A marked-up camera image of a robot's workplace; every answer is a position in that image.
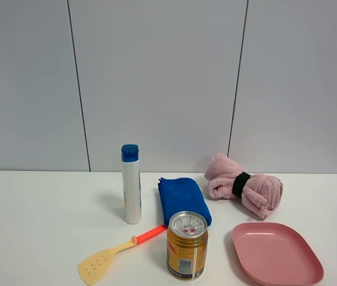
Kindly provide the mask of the pink towel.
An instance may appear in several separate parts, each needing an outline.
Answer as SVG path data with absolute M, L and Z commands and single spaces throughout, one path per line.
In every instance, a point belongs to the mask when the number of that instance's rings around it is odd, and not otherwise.
M 250 175 L 244 168 L 218 153 L 205 172 L 208 194 L 213 199 L 240 199 L 249 211 L 266 219 L 278 208 L 283 194 L 282 181 L 262 173 Z

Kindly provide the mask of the folded blue microfiber cloth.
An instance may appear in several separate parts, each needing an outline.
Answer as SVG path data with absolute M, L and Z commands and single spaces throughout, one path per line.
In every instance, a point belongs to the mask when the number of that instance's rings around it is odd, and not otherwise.
M 186 211 L 201 215 L 207 225 L 211 225 L 212 216 L 195 180 L 191 178 L 160 178 L 158 191 L 166 227 L 169 226 L 169 220 L 174 214 Z

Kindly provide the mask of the white bottle with blue cap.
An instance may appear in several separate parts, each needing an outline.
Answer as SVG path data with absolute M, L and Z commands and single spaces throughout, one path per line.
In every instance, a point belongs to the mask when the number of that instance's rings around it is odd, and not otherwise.
M 125 144 L 121 148 L 123 199 L 125 220 L 138 224 L 141 220 L 141 184 L 139 148 L 136 144 Z

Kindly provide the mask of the gold beverage can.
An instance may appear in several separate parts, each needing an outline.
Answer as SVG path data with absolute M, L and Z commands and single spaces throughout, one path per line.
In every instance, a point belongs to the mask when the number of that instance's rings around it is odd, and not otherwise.
M 208 247 L 208 225 L 195 212 L 179 212 L 167 229 L 166 265 L 172 276 L 193 281 L 205 269 Z

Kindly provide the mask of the pink plastic plate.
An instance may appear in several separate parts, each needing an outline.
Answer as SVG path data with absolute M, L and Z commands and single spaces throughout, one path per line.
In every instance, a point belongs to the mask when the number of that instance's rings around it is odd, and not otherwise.
M 286 225 L 241 223 L 231 238 L 242 269 L 261 285 L 315 285 L 324 277 L 312 248 Z

